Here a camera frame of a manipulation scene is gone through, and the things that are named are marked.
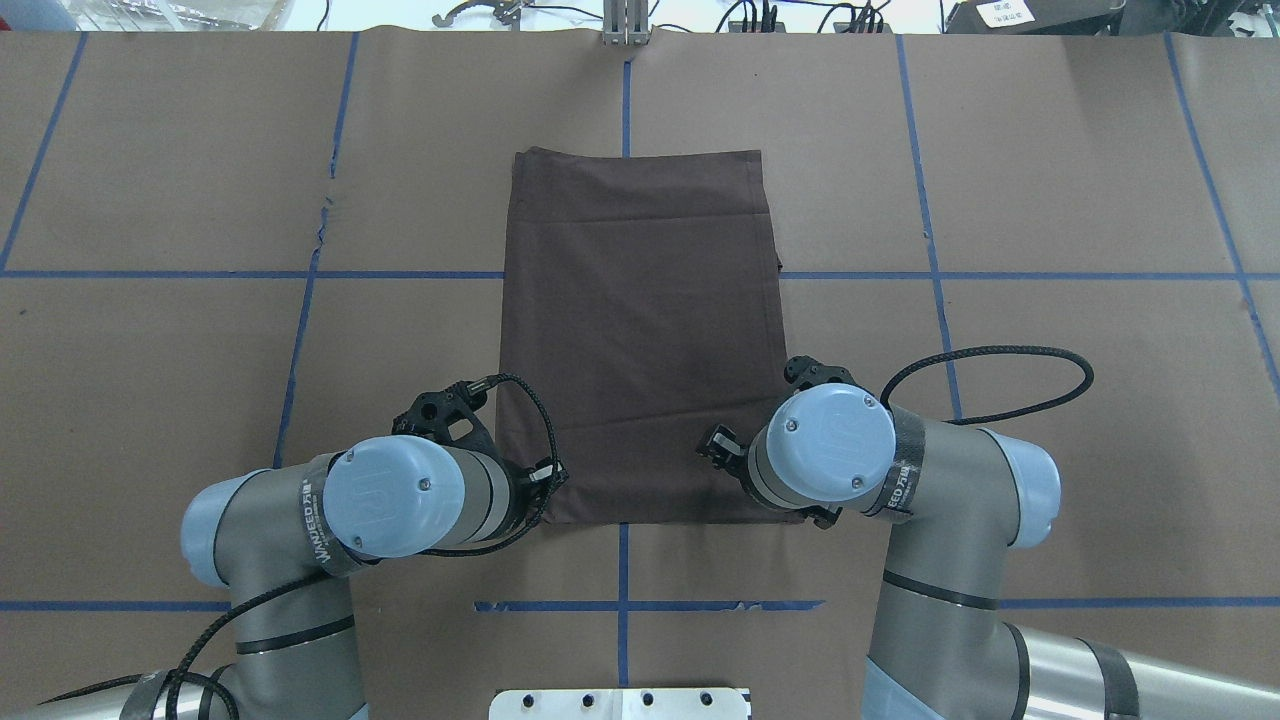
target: black cable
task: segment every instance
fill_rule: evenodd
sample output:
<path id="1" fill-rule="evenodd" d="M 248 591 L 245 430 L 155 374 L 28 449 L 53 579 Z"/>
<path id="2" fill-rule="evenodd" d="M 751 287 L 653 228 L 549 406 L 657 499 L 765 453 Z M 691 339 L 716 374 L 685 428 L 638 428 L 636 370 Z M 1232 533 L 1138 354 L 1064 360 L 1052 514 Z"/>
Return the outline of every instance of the black cable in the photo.
<path id="1" fill-rule="evenodd" d="M 490 387 L 497 387 L 502 383 L 516 383 L 520 389 L 525 391 L 529 400 L 532 401 L 534 407 L 538 409 L 538 414 L 541 416 L 543 427 L 547 429 L 547 445 L 550 450 L 552 474 L 547 478 L 547 482 L 543 484 L 536 498 L 534 500 L 534 512 L 525 520 L 525 525 L 516 530 L 515 534 L 506 537 L 500 542 L 483 547 L 468 547 L 463 550 L 424 550 L 422 552 L 419 552 L 419 555 L 430 555 L 435 557 L 476 557 L 511 546 L 543 521 L 543 512 L 547 511 L 547 505 L 550 502 L 552 495 L 554 495 L 556 491 L 564 484 L 564 480 L 568 479 L 568 474 L 564 471 L 564 466 L 561 462 L 559 446 L 556 442 L 556 427 L 552 425 L 552 419 L 547 413 L 547 406 L 543 405 L 541 398 L 538 397 L 534 388 L 529 387 L 529 383 L 518 375 L 512 375 L 511 373 L 489 375 L 485 380 L 490 384 Z"/>
<path id="2" fill-rule="evenodd" d="M 827 10 L 827 14 L 822 17 L 822 22 L 818 23 L 818 29 L 814 32 L 822 32 L 822 28 L 827 27 L 827 20 L 831 19 L 831 14 L 841 8 L 849 9 L 849 24 L 854 24 L 854 19 L 858 14 L 858 8 L 854 8 L 851 3 L 836 3 Z"/>
<path id="3" fill-rule="evenodd" d="M 164 707 L 165 720 L 178 720 L 178 693 L 182 692 L 182 684 L 187 682 L 187 673 L 191 670 L 192 662 L 196 661 L 196 656 L 200 655 L 200 651 L 205 650 L 205 646 L 209 644 L 209 641 L 212 639 L 215 634 L 218 634 L 218 630 L 221 630 L 224 626 L 227 626 L 228 623 L 248 612 L 250 610 L 253 610 L 259 605 L 270 602 L 280 597 L 282 594 L 291 593 L 296 589 L 301 589 L 307 585 L 314 585 L 328 578 L 329 575 L 326 573 L 316 573 L 315 575 L 310 575 L 298 580 L 293 580 L 292 583 L 285 583 L 278 588 L 269 589 L 265 593 L 246 600 L 244 602 L 237 605 L 236 607 L 232 607 L 227 612 L 223 612 L 216 620 L 214 620 L 207 628 L 205 628 L 205 632 L 201 633 L 200 637 L 196 638 L 196 642 L 191 644 L 191 650 L 188 650 L 187 655 L 183 656 L 182 661 L 178 662 L 178 666 L 173 669 L 172 676 L 175 678 L 175 680 L 169 683 L 169 693 L 165 696 L 165 707 Z"/>
<path id="4" fill-rule="evenodd" d="M 77 697 L 84 697 L 87 694 L 100 693 L 102 691 L 109 691 L 113 688 L 119 688 L 122 685 L 132 685 L 142 679 L 142 675 L 125 675 L 123 678 L 115 678 L 114 680 L 102 680 L 101 683 L 93 683 L 92 685 L 86 685 L 78 691 L 72 691 L 69 693 L 63 693 L 58 697 L 51 697 L 40 705 L 49 705 L 50 702 L 61 702 L 64 700 L 73 700 Z"/>
<path id="5" fill-rule="evenodd" d="M 124 685 L 134 685 L 142 678 L 143 678 L 143 675 L 125 675 L 123 678 L 115 678 L 115 679 L 111 679 L 111 680 L 102 680 L 101 683 L 93 683 L 92 685 L 86 685 L 86 687 L 83 687 L 83 688 L 81 688 L 78 691 L 72 691 L 69 693 L 63 693 L 63 694 L 60 694 L 58 697 L 51 697 L 51 698 L 46 700 L 45 702 L 41 702 L 40 705 L 49 705 L 51 702 L 61 702 L 64 700 L 74 700 L 74 698 L 78 698 L 78 697 L 84 697 L 84 696 L 90 696 L 90 694 L 93 694 L 93 693 L 100 693 L 102 691 L 110 691 L 110 689 L 124 687 Z M 227 706 L 227 716 L 230 720 L 239 720 L 239 706 L 236 705 L 236 698 L 232 697 L 230 691 L 228 691 L 225 685 L 223 685 L 218 680 L 214 680 L 212 678 L 209 678 L 206 675 L 201 675 L 200 673 L 187 673 L 186 675 L 183 675 L 183 680 L 187 682 L 187 683 L 192 683 L 192 684 L 200 685 L 202 688 L 206 688 L 207 691 L 210 691 L 211 693 L 214 693 L 218 697 L 218 700 L 223 701 L 223 705 Z"/>
<path id="6" fill-rule="evenodd" d="M 169 676 L 172 683 L 175 675 Z M 239 706 L 236 705 L 236 698 L 232 697 L 230 691 L 218 680 L 201 675 L 200 673 L 183 673 L 182 682 L 191 683 L 193 685 L 200 685 L 206 691 L 214 693 L 214 696 L 223 701 L 223 707 L 227 708 L 227 720 L 239 720 Z"/>
<path id="7" fill-rule="evenodd" d="M 1030 415 L 1032 413 L 1039 413 L 1041 410 L 1057 407 L 1059 405 L 1066 405 L 1068 402 L 1084 395 L 1084 391 L 1089 389 L 1089 386 L 1093 384 L 1093 365 L 1089 365 L 1088 360 L 1075 352 L 1071 352 L 1070 350 L 1062 350 L 1061 347 L 1043 347 L 1038 345 L 980 345 L 978 347 L 965 347 L 963 350 L 952 350 L 951 352 L 931 355 L 929 357 L 916 360 L 906 368 L 902 368 L 896 375 L 893 375 L 892 379 L 888 380 L 884 389 L 881 391 L 881 402 L 888 405 L 888 397 L 893 392 L 893 388 L 896 388 L 902 380 L 916 370 L 928 368 L 929 365 L 937 365 L 938 363 L 950 363 L 952 360 L 978 357 L 982 355 L 1039 355 L 1044 357 L 1061 357 L 1075 363 L 1075 365 L 1084 372 L 1084 379 L 1080 380 L 1080 384 L 1075 386 L 1075 389 L 1065 395 L 1060 395 L 1053 400 L 1046 400 L 1044 402 L 1037 402 L 1036 405 L 1028 405 L 1027 407 L 1019 407 L 1018 410 L 1010 410 L 1007 413 L 996 413 L 995 415 L 956 418 L 955 420 L 947 420 L 952 425 L 995 423 L 997 420 L 1009 420 L 1010 418 L 1020 418 L 1023 415 Z"/>
<path id="8" fill-rule="evenodd" d="M 724 23 L 728 22 L 728 17 L 731 14 L 733 14 L 733 10 L 736 10 L 739 8 L 739 5 L 742 5 L 742 27 L 745 28 L 746 27 L 746 6 L 745 6 L 746 4 L 750 4 L 751 8 L 755 8 L 755 3 L 753 0 L 737 0 L 736 3 L 733 3 L 732 5 L 730 5 L 728 10 L 724 10 L 724 14 L 721 15 L 721 22 L 716 24 L 714 32 L 719 32 L 719 31 L 724 29 Z"/>
<path id="9" fill-rule="evenodd" d="M 320 32 L 320 28 L 324 27 L 324 23 L 328 19 L 329 19 L 329 0 L 324 0 L 324 14 L 320 15 L 320 22 L 316 23 L 316 32 Z"/>
<path id="10" fill-rule="evenodd" d="M 534 5 L 532 3 L 525 3 L 524 6 L 530 8 L 532 10 L 572 10 L 575 13 L 581 13 L 589 18 L 595 18 L 598 20 L 604 19 L 603 15 L 596 15 L 590 10 L 584 10 L 582 8 L 575 8 L 572 5 Z"/>

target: blue joint cap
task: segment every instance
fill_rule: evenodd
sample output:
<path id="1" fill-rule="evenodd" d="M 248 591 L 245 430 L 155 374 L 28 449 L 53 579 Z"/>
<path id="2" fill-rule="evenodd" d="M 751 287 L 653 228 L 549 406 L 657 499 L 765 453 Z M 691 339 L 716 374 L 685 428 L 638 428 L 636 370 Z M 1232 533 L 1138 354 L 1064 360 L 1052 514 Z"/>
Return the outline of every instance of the blue joint cap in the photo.
<path id="1" fill-rule="evenodd" d="M 1038 445 L 979 428 L 996 441 L 1018 488 L 1018 537 L 1010 547 L 1036 547 L 1044 542 L 1062 507 L 1062 479 L 1053 457 Z"/>
<path id="2" fill-rule="evenodd" d="M 765 448 L 778 478 L 817 502 L 872 492 L 893 465 L 893 416 L 876 396 L 824 383 L 791 396 L 769 420 Z"/>
<path id="3" fill-rule="evenodd" d="M 946 720 L 867 659 L 863 720 Z"/>
<path id="4" fill-rule="evenodd" d="M 187 512 L 182 516 L 182 556 L 191 565 L 191 574 L 201 583 L 215 588 L 227 587 L 227 582 L 218 574 L 218 565 L 214 564 L 218 524 L 221 523 L 223 512 L 230 505 L 236 491 L 253 475 L 265 471 L 266 469 L 253 470 L 247 475 L 211 484 L 200 491 L 187 506 Z"/>
<path id="5" fill-rule="evenodd" d="M 462 515 L 462 469 L 415 436 L 375 437 L 343 454 L 324 486 L 324 516 L 342 544 L 407 557 L 440 542 Z"/>

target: black strap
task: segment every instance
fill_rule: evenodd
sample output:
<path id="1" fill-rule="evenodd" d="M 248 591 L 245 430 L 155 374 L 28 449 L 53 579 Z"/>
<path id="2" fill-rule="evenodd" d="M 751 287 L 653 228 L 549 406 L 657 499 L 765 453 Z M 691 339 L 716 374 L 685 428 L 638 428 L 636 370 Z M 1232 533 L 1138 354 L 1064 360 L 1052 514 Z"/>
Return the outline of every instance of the black strap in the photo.
<path id="1" fill-rule="evenodd" d="M 932 597 L 933 600 L 941 600 L 942 602 L 950 602 L 952 605 L 963 605 L 977 610 L 1000 610 L 998 600 L 940 588 L 938 585 L 931 585 L 929 583 L 904 578 L 902 575 L 890 573 L 888 570 L 884 570 L 884 582 L 905 591 Z"/>
<path id="2" fill-rule="evenodd" d="M 863 510 L 863 515 L 874 518 L 884 511 L 888 520 L 905 523 L 911 518 L 911 498 L 924 465 L 924 420 L 914 413 L 893 407 L 893 433 L 897 436 L 893 464 L 884 475 L 876 502 Z"/>
<path id="3" fill-rule="evenodd" d="M 120 707 L 120 720 L 151 720 L 168 679 L 168 670 L 156 670 L 143 675 L 138 684 L 133 685 L 133 692 L 125 698 L 124 706 Z"/>
<path id="4" fill-rule="evenodd" d="M 306 529 L 316 562 L 334 578 L 344 578 L 360 570 L 361 564 L 334 537 L 329 523 L 324 519 L 324 482 L 328 477 L 328 459 L 316 459 L 311 462 L 311 466 L 302 475 L 302 484 L 298 487 L 298 509 L 302 512 L 302 527 Z"/>
<path id="5" fill-rule="evenodd" d="M 308 643 L 311 641 L 317 641 L 320 638 L 328 638 L 329 635 L 338 634 L 343 630 L 355 626 L 356 626 L 356 618 L 353 615 L 347 615 L 342 620 L 325 623 L 324 625 L 316 625 L 315 628 L 298 630 L 297 633 L 289 633 L 287 635 L 276 635 L 274 638 L 266 638 L 261 641 L 236 643 L 236 655 L 252 655 L 255 652 L 284 650 L 287 647 L 293 647 L 296 644 Z"/>
<path id="6" fill-rule="evenodd" d="M 1027 701 L 1032 697 L 1032 659 L 1027 653 L 1027 638 L 1018 625 L 1005 623 L 1005 626 L 1009 628 L 1009 634 L 1014 635 L 1014 647 L 1018 648 L 1018 701 L 1009 720 L 1023 720 L 1027 715 Z"/>
<path id="7" fill-rule="evenodd" d="M 230 667 L 230 665 L 223 665 L 218 670 L 214 670 L 214 674 L 210 675 L 209 679 L 216 683 L 228 667 Z M 214 691 L 211 688 L 205 688 L 204 692 L 200 693 L 200 715 L 197 715 L 197 720 L 209 720 L 209 711 L 212 708 L 212 705 Z"/>
<path id="8" fill-rule="evenodd" d="M 1102 643 L 1091 643 L 1087 639 L 1076 638 L 1098 660 L 1098 669 L 1102 670 L 1102 712 L 1106 720 L 1138 720 L 1138 683 L 1133 679 L 1133 669 L 1129 661 L 1120 655 L 1120 651 Z"/>

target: brown cloth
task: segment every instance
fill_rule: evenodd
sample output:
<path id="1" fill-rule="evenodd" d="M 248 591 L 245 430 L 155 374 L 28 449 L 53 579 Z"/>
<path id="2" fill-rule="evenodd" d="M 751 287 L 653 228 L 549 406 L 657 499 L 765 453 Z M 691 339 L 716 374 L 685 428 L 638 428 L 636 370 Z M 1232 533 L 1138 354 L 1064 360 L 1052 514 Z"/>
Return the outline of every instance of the brown cloth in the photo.
<path id="1" fill-rule="evenodd" d="M 543 397 L 571 475 L 547 519 L 795 520 L 695 455 L 716 423 L 755 433 L 786 393 L 760 152 L 534 147 L 516 155 L 508 213 L 502 369 Z M 497 427 L 515 460 L 547 456 L 520 393 L 499 397 Z"/>

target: blue tape line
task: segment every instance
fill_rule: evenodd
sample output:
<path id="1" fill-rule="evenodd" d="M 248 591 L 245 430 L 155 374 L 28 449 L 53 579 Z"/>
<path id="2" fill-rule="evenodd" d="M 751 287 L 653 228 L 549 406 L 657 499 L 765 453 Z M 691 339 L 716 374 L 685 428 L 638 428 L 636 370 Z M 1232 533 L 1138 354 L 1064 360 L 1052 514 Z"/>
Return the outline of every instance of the blue tape line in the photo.
<path id="1" fill-rule="evenodd" d="M 929 254 L 929 275 L 933 281 L 933 305 L 938 314 L 938 333 L 942 336 L 942 351 L 951 352 L 951 327 L 947 324 L 946 297 L 942 293 L 942 274 L 938 265 L 938 247 L 933 237 L 933 214 L 929 211 L 929 193 L 924 188 L 924 160 L 920 158 L 920 137 L 915 128 L 915 105 L 911 102 L 911 78 L 906 69 L 906 45 L 901 35 L 895 35 L 897 44 L 897 72 L 902 81 L 902 104 L 906 108 L 906 135 L 911 141 L 911 163 L 915 165 L 915 191 L 920 197 L 920 220 L 924 223 L 924 240 Z M 955 363 L 947 363 L 947 387 L 951 389 L 951 413 L 964 416 L 960 405 L 960 383 L 956 379 Z"/>
<path id="2" fill-rule="evenodd" d="M 27 174 L 27 184 L 22 188 L 22 197 L 18 199 L 18 208 L 13 213 L 13 222 L 9 224 L 9 234 L 5 236 L 4 249 L 0 249 L 0 270 L 9 264 L 9 254 L 13 252 L 13 243 L 18 240 L 18 229 L 22 228 L 22 218 L 27 214 L 27 202 L 36 190 L 36 178 L 40 177 L 40 168 L 45 164 L 45 154 L 49 152 L 49 143 L 54 140 L 54 131 L 58 128 L 58 119 L 63 114 L 67 96 L 72 91 L 72 81 L 76 79 L 76 70 L 79 69 L 81 58 L 84 55 L 84 44 L 88 42 L 88 33 L 81 32 L 76 41 L 76 53 L 72 63 L 67 68 L 67 77 L 63 78 L 63 88 L 58 92 L 58 101 L 54 102 L 54 111 L 49 115 L 49 124 L 45 126 L 45 136 L 40 138 L 40 147 L 36 150 L 36 159 L 31 164 L 31 173 Z"/>
<path id="3" fill-rule="evenodd" d="M 502 270 L 320 270 L 324 279 L 500 281 Z"/>
<path id="4" fill-rule="evenodd" d="M 1192 140 L 1192 149 L 1196 151 L 1196 161 L 1199 163 L 1201 174 L 1204 176 L 1204 186 L 1208 188 L 1210 201 L 1213 204 L 1213 214 L 1217 217 L 1217 227 L 1222 231 L 1222 240 L 1226 242 L 1226 251 L 1231 256 L 1231 266 L 1235 268 L 1235 277 L 1240 283 L 1240 293 L 1244 295 L 1244 304 L 1249 310 L 1249 323 L 1253 324 L 1253 334 L 1258 338 L 1262 350 L 1262 360 L 1271 377 L 1271 389 L 1280 400 L 1280 372 L 1276 369 L 1275 356 L 1271 354 L 1271 343 L 1267 333 L 1262 328 L 1262 319 L 1258 316 L 1258 307 L 1253 302 L 1253 291 L 1249 290 L 1249 281 L 1244 274 L 1244 263 L 1240 260 L 1240 251 L 1235 246 L 1235 237 L 1231 234 L 1231 225 L 1226 222 L 1226 213 L 1222 210 L 1222 200 L 1217 193 L 1217 184 L 1213 182 L 1213 173 L 1208 169 L 1208 160 L 1204 158 L 1204 149 L 1201 146 L 1199 133 L 1196 131 L 1196 120 L 1192 118 L 1190 105 L 1187 104 L 1187 90 L 1183 87 L 1183 73 L 1178 67 L 1178 53 L 1174 50 L 1174 36 L 1165 32 L 1165 51 L 1169 54 L 1169 68 L 1174 73 L 1174 88 L 1178 91 L 1178 105 L 1183 109 L 1183 119 L 1187 120 L 1187 133 Z"/>
<path id="5" fill-rule="evenodd" d="M 1029 597 L 1000 601 L 1001 610 L 1123 610 L 1162 607 L 1280 607 L 1280 597 Z"/>
<path id="6" fill-rule="evenodd" d="M 628 600 L 631 612 L 808 612 L 824 600 Z M 476 612 L 618 612 L 623 603 L 612 600 L 517 600 L 476 602 Z"/>
<path id="7" fill-rule="evenodd" d="M 0 600 L 0 612 L 227 612 L 230 607 L 183 600 Z"/>
<path id="8" fill-rule="evenodd" d="M 284 384 L 284 405 L 280 407 L 280 427 L 275 433 L 275 455 L 273 468 L 284 466 L 284 438 L 289 433 L 293 419 L 293 398 L 298 387 L 298 360 L 302 356 L 302 338 L 307 333 L 307 320 L 311 318 L 311 297 L 316 287 L 316 269 L 320 266 L 320 251 L 324 250 L 324 232 L 329 222 L 329 208 L 320 209 L 320 229 L 316 232 L 319 243 L 311 251 L 311 266 L 307 270 L 307 286 L 302 291 L 302 310 L 298 313 L 298 332 L 293 336 L 293 355 L 289 357 L 289 379 Z"/>
<path id="9" fill-rule="evenodd" d="M 317 279 L 385 281 L 500 281 L 502 270 L 317 270 Z M 306 270 L 3 270 L 0 278 L 27 279 L 306 279 Z M 915 270 L 788 270 L 785 281 L 932 281 L 933 273 Z M 942 270 L 945 281 L 1236 281 L 1235 273 L 1021 273 Z M 1244 273 L 1253 282 L 1280 281 L 1280 273 Z"/>
<path id="10" fill-rule="evenodd" d="M 342 81 L 342 99 L 338 100 L 338 122 L 333 126 L 333 155 L 329 158 L 329 179 L 338 177 L 338 150 L 342 147 L 342 128 L 347 120 L 347 99 L 351 96 L 351 76 L 356 72 L 356 49 L 360 47 L 360 33 L 351 33 L 351 50 L 347 51 L 347 74 Z"/>
<path id="11" fill-rule="evenodd" d="M 36 279 L 291 279 L 306 270 L 5 270 L 6 278 Z"/>
<path id="12" fill-rule="evenodd" d="M 617 612 L 613 600 L 516 600 L 476 602 L 476 612 Z"/>
<path id="13" fill-rule="evenodd" d="M 634 600 L 634 612 L 731 612 L 763 610 L 765 612 L 808 612 L 822 607 L 824 600 Z"/>
<path id="14" fill-rule="evenodd" d="M 622 63 L 622 156 L 631 156 L 631 60 Z"/>
<path id="15" fill-rule="evenodd" d="M 630 648 L 627 638 L 630 634 L 631 616 L 628 605 L 631 601 L 631 525 L 622 523 L 618 525 L 618 687 L 625 688 L 631 683 Z"/>

